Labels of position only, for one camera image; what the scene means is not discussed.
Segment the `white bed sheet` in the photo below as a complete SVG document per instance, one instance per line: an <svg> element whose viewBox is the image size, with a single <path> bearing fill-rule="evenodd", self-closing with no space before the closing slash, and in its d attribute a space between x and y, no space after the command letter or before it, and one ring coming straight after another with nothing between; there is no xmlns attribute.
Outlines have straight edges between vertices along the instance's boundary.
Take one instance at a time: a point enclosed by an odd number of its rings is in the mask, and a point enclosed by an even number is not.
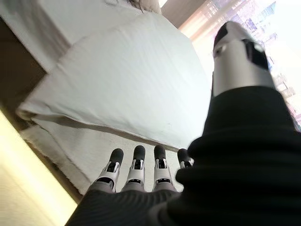
<svg viewBox="0 0 301 226"><path fill-rule="evenodd" d="M134 148L143 145L145 152L145 190L151 192L154 178L154 146L109 133L104 128L88 126L66 118L34 119L40 126L33 126L21 133L23 139L33 144L47 156L73 183L81 194L85 194L91 183L107 164L112 151L121 148L124 157L117 182L117 191L124 186L133 160ZM166 159L178 191L183 186L175 180L180 168L177 153L166 150Z"/></svg>
<svg viewBox="0 0 301 226"><path fill-rule="evenodd" d="M0 15L46 72L79 39L142 12L119 0L0 0Z"/></svg>

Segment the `white pillow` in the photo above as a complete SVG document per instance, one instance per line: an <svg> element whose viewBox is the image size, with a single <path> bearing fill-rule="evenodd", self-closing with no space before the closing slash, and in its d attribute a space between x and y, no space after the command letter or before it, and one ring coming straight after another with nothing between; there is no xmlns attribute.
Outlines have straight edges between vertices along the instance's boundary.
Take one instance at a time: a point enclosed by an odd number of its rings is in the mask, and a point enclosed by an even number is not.
<svg viewBox="0 0 301 226"><path fill-rule="evenodd" d="M176 148L202 134L210 100L191 41L163 16L88 36L19 107L106 126Z"/></svg>

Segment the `wall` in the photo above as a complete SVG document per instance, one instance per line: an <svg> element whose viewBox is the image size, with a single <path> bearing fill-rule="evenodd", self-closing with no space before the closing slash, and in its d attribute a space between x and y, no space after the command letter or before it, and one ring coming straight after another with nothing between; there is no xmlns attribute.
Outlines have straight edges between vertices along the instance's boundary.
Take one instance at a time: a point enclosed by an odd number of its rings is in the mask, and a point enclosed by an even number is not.
<svg viewBox="0 0 301 226"><path fill-rule="evenodd" d="M168 0L161 8L165 16L179 28L206 0Z"/></svg>

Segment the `black fingertip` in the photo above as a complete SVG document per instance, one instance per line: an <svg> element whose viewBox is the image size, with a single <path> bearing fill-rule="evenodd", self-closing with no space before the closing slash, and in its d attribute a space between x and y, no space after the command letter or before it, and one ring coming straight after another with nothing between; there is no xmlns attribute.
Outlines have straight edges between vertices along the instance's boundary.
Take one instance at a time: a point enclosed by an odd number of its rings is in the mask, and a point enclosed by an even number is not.
<svg viewBox="0 0 301 226"><path fill-rule="evenodd" d="M133 159L141 159L144 161L145 158L145 148L142 145L135 147Z"/></svg>
<svg viewBox="0 0 301 226"><path fill-rule="evenodd" d="M182 148L178 151L178 160L181 164L182 161L190 161L191 158L188 156L187 150Z"/></svg>
<svg viewBox="0 0 301 226"><path fill-rule="evenodd" d="M120 148L116 148L114 151L112 151L112 154L110 156L111 162L119 162L121 165L123 159L123 151Z"/></svg>
<svg viewBox="0 0 301 226"><path fill-rule="evenodd" d="M227 31L227 23L229 22L226 22L223 26L221 26L221 28L218 30L217 34L216 34L216 37L214 39L214 44L213 44L213 47L216 46L216 44L223 38L225 37L227 34L228 34L228 31Z"/></svg>
<svg viewBox="0 0 301 226"><path fill-rule="evenodd" d="M165 148L162 145L155 146L154 155L155 155L155 160L166 159Z"/></svg>

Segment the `bed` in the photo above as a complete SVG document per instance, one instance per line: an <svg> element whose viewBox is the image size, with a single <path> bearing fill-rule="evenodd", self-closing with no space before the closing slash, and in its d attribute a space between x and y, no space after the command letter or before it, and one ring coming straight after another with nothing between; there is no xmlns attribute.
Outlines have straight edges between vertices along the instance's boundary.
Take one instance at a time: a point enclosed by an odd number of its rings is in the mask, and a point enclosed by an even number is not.
<svg viewBox="0 0 301 226"><path fill-rule="evenodd" d="M165 145L175 175L175 151L201 135L210 99L205 73L184 35L163 16L126 1L16 0L2 1L0 8L48 73L17 110L35 122L21 134L81 194L117 147L125 152L117 190L141 143L147 191L154 145Z"/></svg>

